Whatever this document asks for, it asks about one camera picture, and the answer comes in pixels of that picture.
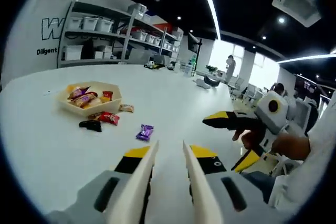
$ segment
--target red snack packet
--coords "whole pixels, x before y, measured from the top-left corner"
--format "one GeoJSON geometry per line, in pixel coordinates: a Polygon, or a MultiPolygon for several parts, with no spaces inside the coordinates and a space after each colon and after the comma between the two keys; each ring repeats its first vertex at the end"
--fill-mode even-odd
{"type": "Polygon", "coordinates": [[[112,101],[112,95],[113,95],[112,91],[103,91],[103,97],[109,98],[110,101],[112,101]]]}
{"type": "Polygon", "coordinates": [[[111,123],[114,125],[118,125],[119,118],[117,115],[110,113],[110,112],[102,112],[101,115],[98,117],[99,121],[111,123]]]}

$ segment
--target window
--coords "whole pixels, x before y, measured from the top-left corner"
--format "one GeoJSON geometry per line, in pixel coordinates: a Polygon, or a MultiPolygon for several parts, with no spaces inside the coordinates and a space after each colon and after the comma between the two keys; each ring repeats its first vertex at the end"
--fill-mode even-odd
{"type": "Polygon", "coordinates": [[[239,75],[242,67],[245,48],[223,41],[215,40],[212,48],[209,65],[217,67],[219,70],[226,72],[226,60],[229,55],[233,55],[236,61],[236,67],[233,72],[234,76],[239,75]]]}
{"type": "Polygon", "coordinates": [[[279,69],[275,61],[256,53],[249,83],[261,89],[270,89],[278,80],[279,69]]]}

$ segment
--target purple candy wrapper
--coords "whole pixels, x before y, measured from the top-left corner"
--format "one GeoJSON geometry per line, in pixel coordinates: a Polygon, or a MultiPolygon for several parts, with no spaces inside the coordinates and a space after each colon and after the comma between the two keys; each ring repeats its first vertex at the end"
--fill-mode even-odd
{"type": "Polygon", "coordinates": [[[154,126],[141,124],[141,132],[136,135],[136,139],[149,141],[151,134],[153,133],[154,126]]]}

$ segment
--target candy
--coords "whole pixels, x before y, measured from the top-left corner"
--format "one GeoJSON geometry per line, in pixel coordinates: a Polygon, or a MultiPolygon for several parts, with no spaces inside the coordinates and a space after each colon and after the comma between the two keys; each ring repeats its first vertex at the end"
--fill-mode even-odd
{"type": "Polygon", "coordinates": [[[121,104],[119,106],[119,111],[127,111],[127,112],[134,112],[134,106],[133,105],[127,105],[127,104],[121,104]]]}
{"type": "Polygon", "coordinates": [[[98,117],[99,121],[111,123],[114,125],[118,125],[119,118],[117,115],[110,113],[110,112],[102,112],[101,115],[98,117]]]}
{"type": "Polygon", "coordinates": [[[96,97],[93,94],[84,94],[81,97],[78,97],[78,98],[72,100],[70,103],[77,106],[77,107],[83,108],[85,105],[87,105],[94,98],[96,98],[96,97]]]}
{"type": "Polygon", "coordinates": [[[136,135],[136,139],[149,141],[151,134],[153,133],[154,126],[141,124],[141,132],[136,135]]]}
{"type": "Polygon", "coordinates": [[[83,121],[80,122],[78,126],[87,128],[88,130],[101,132],[101,124],[96,120],[83,121]]]}
{"type": "Polygon", "coordinates": [[[88,91],[89,87],[82,87],[82,88],[76,88],[73,90],[73,92],[70,93],[68,99],[76,99],[77,97],[80,97],[81,95],[85,94],[86,91],[88,91]]]}
{"type": "Polygon", "coordinates": [[[99,99],[102,103],[106,103],[106,102],[111,101],[110,98],[108,98],[108,97],[100,97],[99,99]]]}
{"type": "Polygon", "coordinates": [[[112,101],[112,95],[113,95],[112,91],[103,91],[103,97],[109,98],[110,101],[112,101]]]}
{"type": "Polygon", "coordinates": [[[88,116],[88,119],[90,119],[90,120],[98,120],[98,118],[100,117],[100,115],[101,115],[102,113],[103,113],[103,112],[98,112],[98,113],[89,115],[89,116],[88,116]]]}
{"type": "Polygon", "coordinates": [[[93,94],[95,97],[98,97],[98,94],[95,93],[95,92],[92,92],[92,91],[90,91],[90,92],[86,92],[85,94],[93,94]]]}
{"type": "Polygon", "coordinates": [[[101,100],[99,98],[94,98],[91,102],[89,102],[89,104],[83,106],[83,109],[87,109],[87,108],[97,106],[97,105],[100,105],[100,104],[102,104],[101,100]]]}

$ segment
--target desk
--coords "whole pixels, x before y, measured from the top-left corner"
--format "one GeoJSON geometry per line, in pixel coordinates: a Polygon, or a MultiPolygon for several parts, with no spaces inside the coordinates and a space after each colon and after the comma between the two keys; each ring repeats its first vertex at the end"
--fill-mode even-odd
{"type": "Polygon", "coordinates": [[[38,72],[10,82],[0,93],[0,108],[8,161],[42,214],[66,209],[78,189],[114,169],[124,152],[147,146],[135,139],[141,124],[154,125],[151,142],[160,142],[146,223],[194,223],[183,141],[216,151],[228,169],[241,157],[233,132],[202,123],[210,114],[233,109],[227,86],[205,90],[166,69],[95,65],[38,72]],[[122,102],[133,104],[135,112],[120,113],[118,126],[102,124],[101,133],[80,129],[83,118],[58,109],[55,96],[83,81],[119,85],[122,102]]]}

